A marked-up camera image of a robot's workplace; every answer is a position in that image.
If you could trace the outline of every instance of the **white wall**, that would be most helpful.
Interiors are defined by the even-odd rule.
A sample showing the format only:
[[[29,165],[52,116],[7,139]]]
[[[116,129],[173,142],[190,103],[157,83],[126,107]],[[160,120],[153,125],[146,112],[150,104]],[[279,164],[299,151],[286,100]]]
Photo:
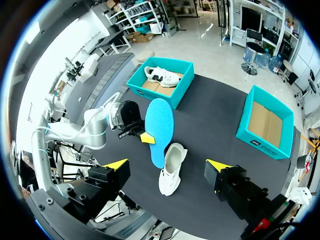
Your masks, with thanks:
[[[43,114],[47,106],[44,97],[48,94],[59,70],[63,69],[65,58],[72,59],[86,43],[88,44],[84,49],[89,51],[98,39],[108,35],[104,24],[92,10],[89,10],[78,21],[66,27],[46,49],[35,66],[22,97],[16,131],[18,149],[32,152],[31,135],[37,126],[37,118]],[[32,122],[28,121],[31,103]]]

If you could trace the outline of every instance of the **teal box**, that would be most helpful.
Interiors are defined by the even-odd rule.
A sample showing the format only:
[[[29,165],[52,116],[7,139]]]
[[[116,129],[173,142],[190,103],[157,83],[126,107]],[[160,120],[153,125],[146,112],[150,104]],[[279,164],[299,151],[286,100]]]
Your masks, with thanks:
[[[279,148],[248,130],[253,101],[261,104],[282,119]],[[254,85],[245,99],[242,118],[235,136],[273,159],[290,158],[294,139],[294,113],[277,98]]]
[[[135,28],[137,32],[141,32],[142,34],[146,34],[150,31],[150,27],[148,25],[146,26],[139,26]]]
[[[146,0],[138,0],[138,1],[135,1],[135,4],[141,4],[143,2],[145,2]]]
[[[183,77],[175,87],[171,96],[166,96],[142,87],[147,80],[145,74],[145,67],[147,66],[152,68],[160,67],[171,72],[183,74]],[[194,77],[195,70],[192,62],[164,57],[149,57],[129,79],[127,85],[135,94],[141,97],[150,100],[157,98],[164,99],[170,104],[172,109],[176,109]]]
[[[153,13],[150,13],[150,14],[147,14],[147,15],[144,15],[143,17],[140,17],[139,20],[142,22],[144,21],[147,21],[148,18],[152,17],[154,14]]]

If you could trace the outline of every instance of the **black table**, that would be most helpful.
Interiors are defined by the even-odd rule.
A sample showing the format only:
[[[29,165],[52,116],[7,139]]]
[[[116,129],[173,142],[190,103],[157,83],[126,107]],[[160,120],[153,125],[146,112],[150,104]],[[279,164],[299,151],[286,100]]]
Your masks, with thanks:
[[[120,40],[121,38],[123,38],[124,36],[124,31],[118,31],[118,32],[114,32],[112,34],[110,34],[109,36],[106,36],[101,42],[97,42],[96,45],[94,45],[94,47],[89,51],[89,54],[92,54],[94,52],[95,49],[98,48],[102,48],[105,46],[111,46],[113,44],[113,46],[111,46],[114,50],[114,43],[118,40]]]
[[[160,169],[152,164],[149,145],[138,138],[119,139],[119,132],[108,128],[106,146],[92,153],[101,165],[128,158],[131,176],[123,191],[160,220],[204,239],[239,239],[247,223],[215,196],[204,178],[205,160],[240,165],[254,183],[269,189],[271,199],[281,192],[291,161],[272,159],[236,138],[246,96],[224,83],[195,75],[173,111],[172,142],[184,145],[188,154],[180,170],[180,186],[171,196],[161,195]],[[145,116],[150,100],[131,90],[122,97],[125,100],[138,103],[141,116]],[[294,139],[292,148],[299,149],[299,141],[295,144]]]

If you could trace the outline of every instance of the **white shoe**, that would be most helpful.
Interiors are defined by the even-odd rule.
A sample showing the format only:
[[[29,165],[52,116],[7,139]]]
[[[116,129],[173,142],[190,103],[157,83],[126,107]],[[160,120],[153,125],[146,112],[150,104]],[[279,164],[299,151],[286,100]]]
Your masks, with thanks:
[[[159,177],[159,190],[161,194],[170,196],[180,184],[179,172],[188,150],[179,143],[170,145],[164,157],[164,169]]]
[[[144,73],[151,83],[159,83],[164,88],[171,88],[178,85],[180,76],[174,72],[167,71],[160,67],[146,66]]]

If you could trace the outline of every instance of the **blue insole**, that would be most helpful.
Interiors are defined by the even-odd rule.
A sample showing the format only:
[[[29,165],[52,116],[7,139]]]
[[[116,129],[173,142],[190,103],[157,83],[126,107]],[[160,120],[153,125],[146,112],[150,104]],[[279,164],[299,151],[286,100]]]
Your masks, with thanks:
[[[145,131],[155,139],[149,144],[153,164],[163,169],[165,148],[171,142],[175,130],[175,118],[171,106],[161,98],[154,99],[145,114]]]

